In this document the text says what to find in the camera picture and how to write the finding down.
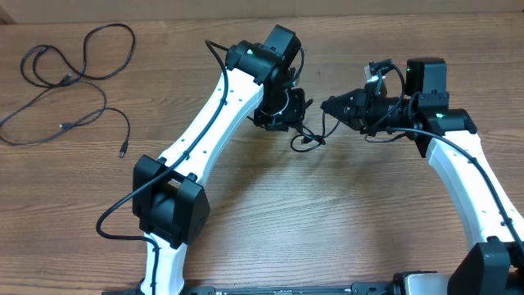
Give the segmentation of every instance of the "wall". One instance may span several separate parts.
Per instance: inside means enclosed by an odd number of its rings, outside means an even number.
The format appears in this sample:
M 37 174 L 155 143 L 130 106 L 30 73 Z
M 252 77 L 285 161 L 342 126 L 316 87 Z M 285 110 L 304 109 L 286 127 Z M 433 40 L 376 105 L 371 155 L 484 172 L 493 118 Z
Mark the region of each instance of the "wall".
M 4 9 L 5 21 L 34 24 L 276 16 L 515 12 L 524 8 L 524 0 L 0 0 L 0 11 L 1 7 Z

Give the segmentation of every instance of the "wooden tabletop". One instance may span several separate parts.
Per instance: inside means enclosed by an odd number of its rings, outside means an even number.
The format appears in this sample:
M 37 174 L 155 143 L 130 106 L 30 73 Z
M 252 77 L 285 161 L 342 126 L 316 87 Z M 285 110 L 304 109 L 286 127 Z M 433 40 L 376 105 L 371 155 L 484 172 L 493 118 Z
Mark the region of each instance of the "wooden tabletop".
M 315 99 L 305 123 L 317 132 L 320 102 L 363 87 L 369 61 L 392 57 L 404 71 L 409 58 L 443 57 L 450 106 L 469 112 L 491 167 L 524 211 L 522 13 L 131 22 L 137 35 L 131 63 L 95 82 L 108 106 L 131 121 L 125 158 L 118 157 L 125 122 L 110 112 L 40 146 L 0 145 L 0 293 L 133 288 L 144 276 L 146 244 L 99 237 L 97 218 L 130 191 L 138 158 L 158 157 L 210 96 L 220 71 L 204 40 L 263 42 L 276 24 L 295 30 L 306 49 L 300 86 Z M 20 76 L 29 48 L 52 44 L 79 67 L 84 36 L 98 25 L 0 26 L 0 118 L 41 91 Z M 129 45 L 122 29 L 93 36 L 88 74 L 111 72 Z M 69 70 L 49 53 L 39 71 L 58 81 Z M 398 95 L 398 78 L 387 81 L 389 93 Z M 87 86 L 60 89 L 0 132 L 20 141 L 40 138 L 101 104 Z M 370 144 L 341 126 L 325 147 L 299 154 L 289 148 L 293 135 L 249 121 L 234 134 L 206 187 L 211 215 L 189 248 L 188 284 L 349 284 L 403 270 L 451 273 L 467 254 L 445 186 L 413 142 Z M 105 229 L 141 234 L 130 204 Z

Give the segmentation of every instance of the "wooden table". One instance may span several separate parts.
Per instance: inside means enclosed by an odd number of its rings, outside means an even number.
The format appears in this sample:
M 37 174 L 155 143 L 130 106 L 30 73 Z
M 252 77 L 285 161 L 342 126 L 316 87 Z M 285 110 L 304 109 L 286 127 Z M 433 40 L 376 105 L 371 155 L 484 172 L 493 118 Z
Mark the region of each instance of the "wooden table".
M 124 159 L 118 151 L 125 123 L 110 112 L 51 143 L 0 145 L 0 293 L 134 287 L 144 275 L 146 244 L 99 237 L 97 218 L 129 192 L 137 159 L 166 149 L 215 87 L 219 68 L 204 39 L 263 42 L 275 24 L 295 30 L 306 49 L 300 86 L 315 98 L 305 123 L 316 131 L 320 102 L 363 87 L 367 62 L 392 57 L 405 70 L 411 57 L 446 59 L 451 107 L 468 110 L 499 181 L 524 211 L 522 13 L 132 22 L 138 43 L 129 67 L 96 82 L 109 106 L 131 120 Z M 26 50 L 52 44 L 79 66 L 84 36 L 96 26 L 0 26 L 0 117 L 40 91 L 20 77 Z M 88 73 L 111 72 L 129 45 L 121 29 L 93 36 Z M 68 72 L 53 53 L 39 69 L 55 81 Z M 390 94 L 398 95 L 398 78 L 387 80 Z M 101 103 L 85 86 L 62 89 L 0 131 L 17 140 L 42 137 Z M 235 133 L 206 188 L 212 211 L 189 248 L 188 284 L 348 284 L 403 270 L 451 273 L 464 258 L 459 217 L 413 142 L 369 144 L 341 126 L 327 146 L 299 154 L 289 148 L 294 134 L 269 133 L 249 121 Z M 105 229 L 141 234 L 130 204 Z

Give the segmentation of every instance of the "table surface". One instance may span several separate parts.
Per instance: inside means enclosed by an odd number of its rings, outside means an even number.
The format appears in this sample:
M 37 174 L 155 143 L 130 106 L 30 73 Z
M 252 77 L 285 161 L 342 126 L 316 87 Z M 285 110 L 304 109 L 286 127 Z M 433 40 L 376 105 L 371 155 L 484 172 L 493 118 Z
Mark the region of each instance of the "table surface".
M 0 293 L 133 288 L 144 275 L 146 244 L 99 237 L 97 218 L 129 192 L 138 158 L 160 155 L 210 96 L 220 71 L 204 40 L 261 42 L 275 24 L 295 30 L 306 50 L 300 86 L 315 99 L 305 123 L 316 131 L 320 102 L 363 87 L 367 62 L 392 57 L 404 71 L 408 58 L 446 59 L 450 106 L 474 119 L 491 167 L 524 211 L 522 13 L 131 22 L 137 35 L 131 63 L 96 82 L 108 105 L 131 120 L 124 159 L 118 151 L 125 123 L 110 112 L 51 143 L 0 145 Z M 84 36 L 96 26 L 0 26 L 0 118 L 41 91 L 20 76 L 20 58 L 30 47 L 55 45 L 80 66 Z M 129 45 L 122 29 L 93 36 L 88 74 L 111 72 Z M 56 81 L 68 72 L 54 53 L 39 70 Z M 390 94 L 398 95 L 398 78 L 387 80 Z M 86 86 L 61 89 L 0 131 L 20 141 L 40 138 L 101 104 Z M 451 273 L 465 257 L 460 219 L 413 142 L 370 144 L 341 126 L 325 147 L 300 154 L 289 148 L 293 135 L 249 121 L 234 134 L 206 187 L 211 215 L 189 248 L 188 284 L 348 284 L 403 270 Z M 130 204 L 105 229 L 141 234 Z

